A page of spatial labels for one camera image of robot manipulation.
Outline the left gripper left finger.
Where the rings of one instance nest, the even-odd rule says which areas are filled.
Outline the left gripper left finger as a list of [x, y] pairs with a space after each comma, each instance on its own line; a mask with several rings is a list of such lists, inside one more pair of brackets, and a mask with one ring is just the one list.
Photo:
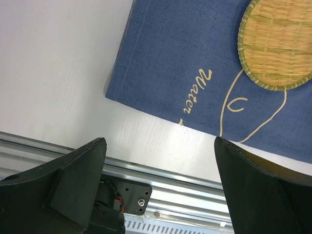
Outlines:
[[0, 182], [2, 234], [81, 234], [87, 230], [107, 150], [97, 138]]

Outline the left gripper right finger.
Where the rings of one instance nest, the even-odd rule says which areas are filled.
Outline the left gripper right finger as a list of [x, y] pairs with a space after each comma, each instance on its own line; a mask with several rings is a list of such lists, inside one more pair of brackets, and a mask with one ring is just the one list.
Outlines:
[[236, 234], [310, 234], [312, 177], [216, 137], [214, 152]]

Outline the yellow woven round coaster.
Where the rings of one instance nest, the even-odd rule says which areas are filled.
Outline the yellow woven round coaster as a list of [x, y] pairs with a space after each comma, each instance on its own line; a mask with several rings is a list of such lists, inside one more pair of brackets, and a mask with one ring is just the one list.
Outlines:
[[312, 78], [312, 2], [253, 0], [242, 17], [237, 48], [247, 76], [271, 91]]

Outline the blue placemat cloth gold pattern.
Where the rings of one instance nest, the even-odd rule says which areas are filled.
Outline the blue placemat cloth gold pattern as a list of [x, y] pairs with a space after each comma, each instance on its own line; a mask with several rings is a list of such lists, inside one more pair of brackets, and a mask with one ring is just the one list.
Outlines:
[[238, 58], [247, 0], [136, 0], [105, 96], [139, 111], [303, 162], [312, 84], [269, 91]]

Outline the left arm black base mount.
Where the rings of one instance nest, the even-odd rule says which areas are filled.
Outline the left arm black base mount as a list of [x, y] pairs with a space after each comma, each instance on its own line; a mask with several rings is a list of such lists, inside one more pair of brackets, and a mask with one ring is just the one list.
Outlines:
[[146, 183], [102, 175], [85, 234], [124, 234], [125, 214], [143, 215], [152, 194]]

